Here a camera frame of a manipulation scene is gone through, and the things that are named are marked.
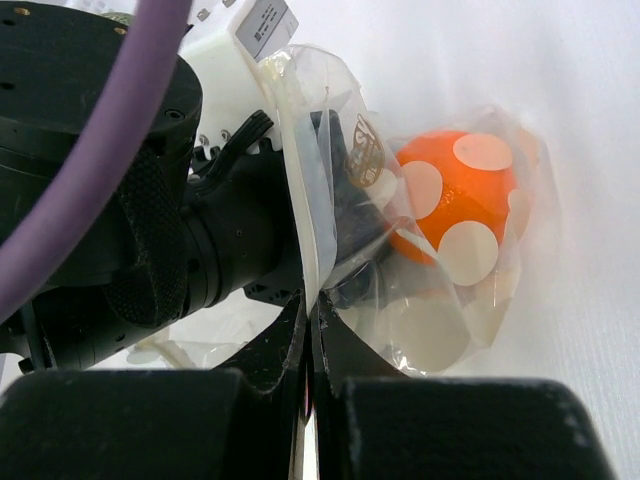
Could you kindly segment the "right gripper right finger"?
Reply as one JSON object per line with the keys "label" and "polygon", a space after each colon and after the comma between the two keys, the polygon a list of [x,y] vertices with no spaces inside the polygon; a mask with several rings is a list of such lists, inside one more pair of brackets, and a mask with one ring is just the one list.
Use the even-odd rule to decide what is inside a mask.
{"label": "right gripper right finger", "polygon": [[545,379],[412,378],[321,295],[310,317],[323,479],[611,479],[591,418]]}

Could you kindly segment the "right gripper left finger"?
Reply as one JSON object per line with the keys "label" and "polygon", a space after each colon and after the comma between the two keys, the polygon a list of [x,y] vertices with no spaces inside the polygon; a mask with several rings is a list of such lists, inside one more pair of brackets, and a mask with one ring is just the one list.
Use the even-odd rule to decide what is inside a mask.
{"label": "right gripper left finger", "polygon": [[211,370],[43,371],[1,397],[5,479],[298,479],[305,304]]}

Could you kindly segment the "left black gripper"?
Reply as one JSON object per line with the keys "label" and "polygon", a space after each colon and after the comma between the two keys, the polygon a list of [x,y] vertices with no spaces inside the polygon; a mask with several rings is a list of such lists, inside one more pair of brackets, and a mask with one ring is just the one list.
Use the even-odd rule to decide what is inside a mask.
{"label": "left black gripper", "polygon": [[[333,180],[337,258],[327,294],[350,305],[372,294],[374,262],[385,257],[381,213],[346,177],[347,146],[334,110],[310,115]],[[188,305],[216,305],[236,290],[251,300],[284,305],[302,289],[302,260],[284,155],[267,137],[274,123],[254,112],[223,147],[194,150],[196,179],[184,197]]]}

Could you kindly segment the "clear zip top bag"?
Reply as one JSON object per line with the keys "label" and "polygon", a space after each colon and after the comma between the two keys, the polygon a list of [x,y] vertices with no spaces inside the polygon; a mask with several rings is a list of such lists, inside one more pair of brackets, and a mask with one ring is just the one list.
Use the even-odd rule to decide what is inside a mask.
{"label": "clear zip top bag", "polygon": [[[381,213],[389,248],[374,262],[371,295],[350,305],[331,301],[340,318],[384,360],[412,376],[441,374],[490,347],[519,283],[521,240],[538,166],[548,156],[542,139],[491,105],[438,129],[390,137],[367,108],[346,63],[310,45],[284,47],[263,59],[259,69],[277,113],[307,311],[321,295],[328,296],[336,269],[333,180],[321,157],[329,142],[316,140],[310,120],[315,111],[334,110],[347,146],[346,177]],[[515,154],[517,187],[508,195],[501,244],[486,226],[463,221],[434,248],[417,226],[397,152],[420,135],[449,130],[496,135]]]}

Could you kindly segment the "fake orange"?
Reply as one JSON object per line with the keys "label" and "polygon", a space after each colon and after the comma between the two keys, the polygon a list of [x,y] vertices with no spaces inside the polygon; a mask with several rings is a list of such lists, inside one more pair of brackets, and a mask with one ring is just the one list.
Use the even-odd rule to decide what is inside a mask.
{"label": "fake orange", "polygon": [[502,243],[517,187],[514,158],[496,135],[451,130],[420,135],[397,152],[417,226],[434,248],[463,221],[486,226]]}

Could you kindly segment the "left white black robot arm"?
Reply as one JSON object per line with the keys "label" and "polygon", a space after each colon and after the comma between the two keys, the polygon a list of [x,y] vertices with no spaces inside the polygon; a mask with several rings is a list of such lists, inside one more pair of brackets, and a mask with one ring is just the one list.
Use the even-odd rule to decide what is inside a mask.
{"label": "left white black robot arm", "polygon": [[23,374],[88,369],[235,291],[304,293],[273,116],[195,143],[191,7],[1,5],[1,350]]}

